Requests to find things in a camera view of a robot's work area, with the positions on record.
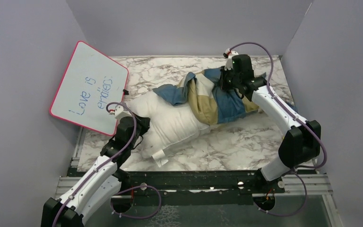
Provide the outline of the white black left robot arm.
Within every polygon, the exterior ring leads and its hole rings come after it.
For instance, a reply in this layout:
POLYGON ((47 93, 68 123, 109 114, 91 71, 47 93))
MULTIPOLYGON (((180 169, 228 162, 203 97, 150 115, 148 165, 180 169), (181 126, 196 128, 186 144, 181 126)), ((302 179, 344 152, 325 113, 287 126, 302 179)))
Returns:
POLYGON ((115 194, 127 194, 130 174, 120 166, 130 157, 135 143, 150 128, 150 118, 138 115, 120 119, 116 134, 103 146, 100 156, 83 177, 58 199, 43 206, 43 227, 83 227, 99 207, 115 194))

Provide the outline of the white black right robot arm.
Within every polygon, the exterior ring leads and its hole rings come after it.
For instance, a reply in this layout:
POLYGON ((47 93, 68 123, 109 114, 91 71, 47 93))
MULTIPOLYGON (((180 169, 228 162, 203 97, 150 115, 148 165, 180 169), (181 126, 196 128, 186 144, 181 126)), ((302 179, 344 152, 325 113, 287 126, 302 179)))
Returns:
POLYGON ((320 154, 321 126, 316 120, 308 121, 295 112, 280 99, 263 76, 255 77, 250 56, 228 51, 224 57, 221 89, 234 90, 259 106, 284 134, 277 157, 254 174, 255 189, 266 192, 274 180, 320 154))

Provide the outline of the white pillow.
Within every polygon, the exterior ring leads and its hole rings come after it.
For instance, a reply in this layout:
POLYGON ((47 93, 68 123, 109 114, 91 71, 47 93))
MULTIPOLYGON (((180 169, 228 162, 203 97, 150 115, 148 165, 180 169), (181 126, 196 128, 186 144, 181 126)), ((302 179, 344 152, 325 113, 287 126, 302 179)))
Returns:
POLYGON ((153 91, 127 102, 135 115, 150 118, 150 129, 137 150, 143 158, 163 150, 166 156, 188 142, 210 132, 210 126, 196 119, 188 103, 172 106, 153 91))

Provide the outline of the blue beige checked pillowcase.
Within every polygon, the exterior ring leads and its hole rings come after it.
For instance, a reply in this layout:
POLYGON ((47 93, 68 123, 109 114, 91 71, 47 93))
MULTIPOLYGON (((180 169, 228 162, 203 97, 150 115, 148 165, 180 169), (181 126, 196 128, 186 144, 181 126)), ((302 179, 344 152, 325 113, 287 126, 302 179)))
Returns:
POLYGON ((234 89, 220 88, 220 68, 189 72, 177 85, 164 84, 153 92, 173 106, 188 103, 195 117, 204 124, 215 125, 233 122, 256 110, 263 110, 280 128, 288 127, 289 113, 298 114, 282 102, 273 88, 259 87, 252 100, 241 98, 234 89))

